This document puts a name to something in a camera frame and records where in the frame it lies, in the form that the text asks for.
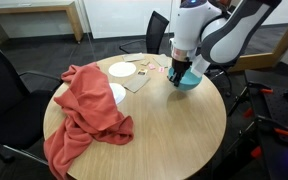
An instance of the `table top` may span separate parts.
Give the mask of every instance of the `table top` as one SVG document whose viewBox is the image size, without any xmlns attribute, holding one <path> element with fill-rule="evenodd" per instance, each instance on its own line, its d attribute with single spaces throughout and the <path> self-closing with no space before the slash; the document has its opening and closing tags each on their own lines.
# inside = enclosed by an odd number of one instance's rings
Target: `table top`
<svg viewBox="0 0 288 180">
<path fill-rule="evenodd" d="M 155 55 L 145 54 L 156 67 Z M 110 83 L 123 84 L 123 78 L 108 73 L 110 65 L 122 62 L 122 56 L 98 61 Z M 140 61 L 134 62 L 137 67 Z M 164 73 L 148 70 L 151 80 L 136 93 L 126 90 L 117 105 L 134 121 L 134 139 L 122 146 L 94 141 L 77 157 L 68 174 L 76 179 L 185 179 L 201 169 L 215 154 L 224 136 L 226 111 L 213 83 L 203 76 L 193 90 L 181 92 Z M 68 87 L 64 83 L 54 97 Z M 62 123 L 65 114 L 51 100 L 44 119 L 47 139 Z"/>
<path fill-rule="evenodd" d="M 263 83 L 269 86 L 288 88 L 288 77 L 269 72 L 245 71 L 245 80 Z M 255 114 L 270 117 L 263 96 L 250 89 L 250 101 Z M 288 146 L 271 133 L 258 131 L 263 158 L 271 179 L 288 179 Z"/>
</svg>

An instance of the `white plate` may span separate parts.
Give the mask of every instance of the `white plate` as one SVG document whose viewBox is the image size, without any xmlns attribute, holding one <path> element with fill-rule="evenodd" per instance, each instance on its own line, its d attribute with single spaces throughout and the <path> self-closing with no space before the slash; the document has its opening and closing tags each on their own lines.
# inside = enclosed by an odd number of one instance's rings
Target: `white plate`
<svg viewBox="0 0 288 180">
<path fill-rule="evenodd" d="M 136 66 L 133 63 L 118 62 L 112 64 L 108 69 L 108 72 L 115 77 L 126 77 L 133 74 L 136 71 Z"/>
<path fill-rule="evenodd" d="M 124 87 L 117 83 L 110 83 L 110 87 L 113 91 L 113 96 L 115 99 L 115 104 L 118 104 L 123 101 L 126 95 Z"/>
</svg>

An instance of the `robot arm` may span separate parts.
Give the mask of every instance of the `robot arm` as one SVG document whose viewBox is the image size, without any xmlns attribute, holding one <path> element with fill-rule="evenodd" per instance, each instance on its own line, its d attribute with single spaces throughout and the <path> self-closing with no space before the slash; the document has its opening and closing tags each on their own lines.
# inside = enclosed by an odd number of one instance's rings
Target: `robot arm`
<svg viewBox="0 0 288 180">
<path fill-rule="evenodd" d="M 208 0 L 186 0 L 181 4 L 172 40 L 172 66 L 170 81 L 179 85 L 186 70 L 194 61 L 207 64 L 228 64 L 236 61 L 249 40 L 281 0 L 242 0 L 229 15 Z M 204 71 L 192 67 L 201 76 Z"/>
</svg>

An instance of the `gray carpet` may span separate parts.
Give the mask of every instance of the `gray carpet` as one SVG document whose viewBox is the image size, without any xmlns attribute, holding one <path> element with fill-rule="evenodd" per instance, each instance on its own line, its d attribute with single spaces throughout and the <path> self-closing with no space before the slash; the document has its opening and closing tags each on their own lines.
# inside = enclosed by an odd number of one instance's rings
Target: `gray carpet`
<svg viewBox="0 0 288 180">
<path fill-rule="evenodd" d="M 286 31 L 287 26 L 261 28 L 252 38 L 245 54 L 271 52 Z M 162 41 L 160 53 L 170 56 L 168 39 L 171 36 L 166 35 Z M 101 60 L 107 57 L 120 55 L 122 52 L 118 45 L 127 42 L 133 38 L 114 38 L 92 40 L 89 42 L 85 35 L 81 44 L 74 42 L 73 36 L 59 37 L 40 37 L 40 38 L 23 38 L 10 39 L 0 46 L 5 55 L 9 58 L 18 72 L 27 70 L 38 70 L 59 76 L 65 72 L 69 65 L 85 65 L 90 62 Z M 132 52 L 145 52 L 145 44 L 133 45 L 129 47 Z M 242 74 L 231 75 L 233 84 L 233 93 L 231 97 L 225 97 L 227 91 L 227 81 L 224 77 L 214 80 L 218 86 L 227 109 L 232 105 L 235 95 L 238 95 L 244 87 L 244 78 Z M 24 80 L 30 89 L 48 88 L 49 83 L 38 82 L 33 78 Z M 205 165 L 203 169 L 194 174 L 190 179 L 211 179 L 213 168 L 223 158 L 228 146 L 238 137 L 238 131 L 244 129 L 249 123 L 249 119 L 243 119 L 241 114 L 248 108 L 247 104 L 241 105 L 232 118 L 228 119 L 226 134 L 218 152 L 212 160 Z M 40 157 L 43 155 L 43 139 L 37 142 L 29 149 L 30 152 Z M 54 179 L 48 167 L 36 163 L 25 157 L 15 155 L 16 160 L 11 164 L 0 162 L 0 180 L 12 179 Z M 265 169 L 261 159 L 253 161 L 243 170 L 237 173 L 232 179 L 267 179 Z"/>
</svg>

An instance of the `pink object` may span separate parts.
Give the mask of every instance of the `pink object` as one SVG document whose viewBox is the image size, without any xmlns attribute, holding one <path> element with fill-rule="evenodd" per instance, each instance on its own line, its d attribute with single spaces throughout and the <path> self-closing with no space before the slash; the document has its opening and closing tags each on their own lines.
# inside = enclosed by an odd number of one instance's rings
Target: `pink object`
<svg viewBox="0 0 288 180">
<path fill-rule="evenodd" d="M 150 70 L 153 70 L 153 69 L 155 69 L 155 66 L 154 66 L 154 64 L 149 64 L 149 65 L 148 65 L 148 67 L 150 68 Z"/>
<path fill-rule="evenodd" d="M 164 72 L 164 67 L 159 67 L 158 72 Z"/>
<path fill-rule="evenodd" d="M 44 143 L 45 156 L 57 179 L 66 173 L 93 139 L 111 144 L 126 144 L 133 139 L 133 120 L 117 110 L 107 76 L 96 63 L 70 66 L 62 74 L 69 88 L 54 101 L 67 115 Z"/>
</svg>

